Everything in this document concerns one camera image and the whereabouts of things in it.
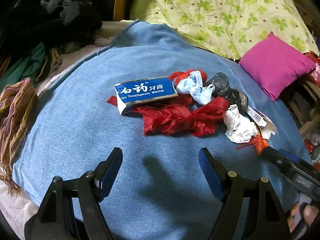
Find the person's right hand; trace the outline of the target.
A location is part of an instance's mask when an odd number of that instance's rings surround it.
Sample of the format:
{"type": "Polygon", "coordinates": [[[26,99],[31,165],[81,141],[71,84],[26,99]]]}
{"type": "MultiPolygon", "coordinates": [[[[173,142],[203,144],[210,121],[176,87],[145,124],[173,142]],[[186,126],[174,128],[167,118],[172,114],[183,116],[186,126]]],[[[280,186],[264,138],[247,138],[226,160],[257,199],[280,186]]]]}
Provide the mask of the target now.
{"type": "MultiPolygon", "coordinates": [[[[307,204],[304,207],[302,217],[303,217],[304,221],[306,222],[306,224],[308,226],[311,226],[311,224],[315,220],[315,218],[318,215],[318,213],[319,213],[319,209],[317,207],[307,204]]],[[[295,202],[293,208],[290,211],[290,215],[289,215],[289,217],[287,219],[287,222],[288,222],[288,225],[289,225],[289,228],[290,228],[290,232],[292,232],[296,227],[296,224],[294,222],[294,217],[297,214],[300,214],[300,207],[299,207],[298,202],[295,202]]]]}

